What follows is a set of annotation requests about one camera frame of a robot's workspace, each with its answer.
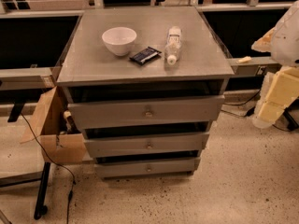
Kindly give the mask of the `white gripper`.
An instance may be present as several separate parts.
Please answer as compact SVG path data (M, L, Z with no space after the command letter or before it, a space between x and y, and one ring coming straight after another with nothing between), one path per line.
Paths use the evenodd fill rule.
M256 40L251 48L258 52L271 51L271 39L275 28ZM299 68L284 66L276 73L268 72L264 79L252 123L259 129L272 126L299 97Z

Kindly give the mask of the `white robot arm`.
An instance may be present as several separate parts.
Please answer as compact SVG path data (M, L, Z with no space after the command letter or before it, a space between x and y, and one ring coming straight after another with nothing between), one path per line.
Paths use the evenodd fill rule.
M265 75L254 109L252 123L264 129L272 126L299 97L299 1L294 2L275 27L251 48L270 52L271 58L282 65L275 74Z

